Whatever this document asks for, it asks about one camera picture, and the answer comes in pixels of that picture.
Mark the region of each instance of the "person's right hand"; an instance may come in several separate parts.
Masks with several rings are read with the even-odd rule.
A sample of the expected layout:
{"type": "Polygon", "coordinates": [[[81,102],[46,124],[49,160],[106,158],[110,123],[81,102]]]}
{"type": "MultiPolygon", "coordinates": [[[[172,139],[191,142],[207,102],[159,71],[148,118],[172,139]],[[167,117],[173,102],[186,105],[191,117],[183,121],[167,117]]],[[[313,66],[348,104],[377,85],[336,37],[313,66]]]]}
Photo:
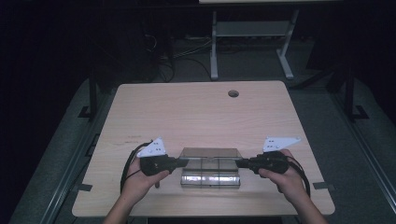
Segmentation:
{"type": "MultiPolygon", "coordinates": [[[[282,149],[280,151],[284,155],[292,157],[290,151],[287,149],[282,149]]],[[[269,178],[272,182],[277,184],[290,203],[296,204],[300,200],[309,199],[309,196],[305,192],[303,180],[293,168],[290,167],[283,175],[265,169],[260,169],[259,174],[269,178]]]]}

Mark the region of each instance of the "hole in table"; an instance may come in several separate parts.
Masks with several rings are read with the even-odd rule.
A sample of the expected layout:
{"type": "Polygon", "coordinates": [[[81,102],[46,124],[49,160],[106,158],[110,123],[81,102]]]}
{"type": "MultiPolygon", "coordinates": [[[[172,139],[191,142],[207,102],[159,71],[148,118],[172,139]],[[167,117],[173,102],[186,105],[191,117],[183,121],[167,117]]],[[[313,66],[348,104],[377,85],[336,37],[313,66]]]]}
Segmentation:
{"type": "Polygon", "coordinates": [[[233,97],[233,98],[238,97],[239,96],[239,91],[234,91],[234,90],[228,91],[228,95],[230,97],[233,97]]]}

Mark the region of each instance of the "hand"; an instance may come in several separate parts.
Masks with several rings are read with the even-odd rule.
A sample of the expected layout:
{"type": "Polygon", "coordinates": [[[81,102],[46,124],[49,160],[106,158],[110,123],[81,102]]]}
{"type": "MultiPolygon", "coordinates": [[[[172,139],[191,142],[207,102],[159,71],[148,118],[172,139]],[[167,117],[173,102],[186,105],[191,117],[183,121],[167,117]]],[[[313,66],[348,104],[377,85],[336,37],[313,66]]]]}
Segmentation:
{"type": "MultiPolygon", "coordinates": [[[[290,151],[287,149],[282,149],[280,152],[292,157],[290,151]]],[[[260,169],[259,174],[277,184],[290,203],[297,203],[302,199],[309,198],[305,192],[303,180],[293,168],[289,168],[283,175],[265,169],[260,169]]]]}
{"type": "Polygon", "coordinates": [[[125,180],[122,193],[107,214],[104,223],[125,223],[134,205],[145,197],[155,183],[166,178],[169,171],[146,176],[140,171],[140,159],[134,158],[129,166],[128,175],[131,176],[125,180]]]}
{"type": "MultiPolygon", "coordinates": [[[[140,170],[140,159],[134,158],[128,169],[128,175],[140,170]]],[[[156,175],[146,176],[141,171],[131,175],[125,180],[125,184],[121,193],[129,202],[135,204],[142,200],[149,192],[149,189],[156,183],[160,182],[169,175],[169,171],[162,171],[156,175]]]]}
{"type": "MultiPolygon", "coordinates": [[[[287,149],[280,150],[286,156],[292,157],[287,149]]],[[[305,192],[303,180],[299,174],[289,168],[285,174],[277,174],[269,170],[260,169],[261,176],[269,178],[276,183],[285,195],[285,198],[294,206],[300,220],[304,224],[326,224],[328,223],[324,216],[305,192]]]]}

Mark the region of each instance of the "person's left hand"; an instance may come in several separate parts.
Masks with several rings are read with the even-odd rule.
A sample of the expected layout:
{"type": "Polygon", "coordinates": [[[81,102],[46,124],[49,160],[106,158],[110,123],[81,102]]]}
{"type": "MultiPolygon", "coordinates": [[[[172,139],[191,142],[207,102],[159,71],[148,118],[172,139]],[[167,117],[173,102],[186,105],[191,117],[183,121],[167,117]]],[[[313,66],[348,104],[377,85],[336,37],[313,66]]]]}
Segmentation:
{"type": "MultiPolygon", "coordinates": [[[[140,170],[140,159],[136,157],[129,166],[127,176],[138,170],[140,170]]],[[[160,182],[168,175],[169,171],[162,171],[151,176],[146,176],[143,174],[143,172],[139,171],[125,180],[121,197],[128,200],[128,202],[131,204],[136,204],[145,197],[145,195],[149,192],[149,189],[155,183],[160,182]]]]}

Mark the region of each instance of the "wooden table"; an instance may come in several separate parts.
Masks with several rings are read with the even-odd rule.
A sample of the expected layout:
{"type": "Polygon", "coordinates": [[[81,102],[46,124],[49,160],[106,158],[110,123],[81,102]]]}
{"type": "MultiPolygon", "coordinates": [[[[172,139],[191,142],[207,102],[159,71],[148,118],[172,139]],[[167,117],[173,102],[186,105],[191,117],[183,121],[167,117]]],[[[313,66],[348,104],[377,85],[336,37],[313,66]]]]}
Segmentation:
{"type": "MultiPolygon", "coordinates": [[[[285,85],[280,81],[129,84],[119,87],[73,207],[77,217],[103,217],[120,195],[120,176],[138,145],[161,136],[168,155],[184,147],[238,148],[244,158],[262,153],[266,136],[299,136],[289,147],[312,185],[323,182],[285,85]],[[239,96],[230,97],[229,91],[239,96]]],[[[181,169],[152,188],[131,212],[136,217],[280,216],[296,211],[269,179],[240,169],[239,189],[183,189],[181,169]]],[[[312,189],[323,214],[329,191],[312,189]]]]}

